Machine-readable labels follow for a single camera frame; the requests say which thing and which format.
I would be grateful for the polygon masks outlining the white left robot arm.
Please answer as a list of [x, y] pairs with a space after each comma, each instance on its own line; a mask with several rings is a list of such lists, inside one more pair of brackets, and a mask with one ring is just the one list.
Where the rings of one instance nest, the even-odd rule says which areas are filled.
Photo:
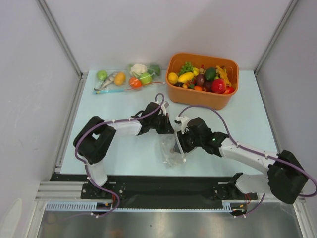
[[88, 180], [93, 183], [92, 193], [105, 198], [109, 193], [108, 176], [103, 166], [113, 139], [116, 136], [138, 136], [155, 130], [157, 134], [174, 134], [164, 105], [150, 102], [144, 110], [128, 119], [104, 121], [93, 116], [73, 141], [75, 156], [85, 165]]

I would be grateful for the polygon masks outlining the clear zip top bag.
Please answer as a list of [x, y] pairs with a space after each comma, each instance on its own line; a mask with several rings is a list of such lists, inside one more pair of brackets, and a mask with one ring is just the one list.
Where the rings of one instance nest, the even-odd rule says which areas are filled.
[[180, 137], [182, 131], [175, 131], [174, 134], [165, 134], [159, 142], [160, 151], [162, 154], [163, 163], [167, 167], [176, 167], [184, 164], [187, 161], [186, 152], [184, 152]]

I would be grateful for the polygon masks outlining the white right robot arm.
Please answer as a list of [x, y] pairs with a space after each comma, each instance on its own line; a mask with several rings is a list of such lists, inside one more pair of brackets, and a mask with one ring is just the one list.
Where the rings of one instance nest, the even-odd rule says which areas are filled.
[[176, 133], [178, 152], [182, 155], [202, 148], [211, 155], [243, 163], [259, 171], [258, 175], [236, 173], [229, 185], [229, 195], [240, 199], [247, 193], [269, 193], [286, 204], [293, 204], [308, 181], [308, 176], [295, 155], [258, 151], [234, 142], [229, 134], [213, 132], [200, 118], [177, 117], [180, 125]]

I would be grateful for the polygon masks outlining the yellow fake pear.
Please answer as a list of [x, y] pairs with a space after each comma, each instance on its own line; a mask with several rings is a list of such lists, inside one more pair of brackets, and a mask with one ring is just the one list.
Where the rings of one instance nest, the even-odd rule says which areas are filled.
[[170, 84], [175, 85], [178, 82], [178, 75], [174, 72], [171, 72], [168, 74], [167, 80]]

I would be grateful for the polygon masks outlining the red fake bell pepper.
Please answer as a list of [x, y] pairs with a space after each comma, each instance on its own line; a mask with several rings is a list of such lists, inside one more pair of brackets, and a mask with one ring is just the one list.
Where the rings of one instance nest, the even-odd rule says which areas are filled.
[[211, 91], [217, 94], [223, 94], [226, 91], [226, 83], [222, 79], [215, 79], [211, 84]]

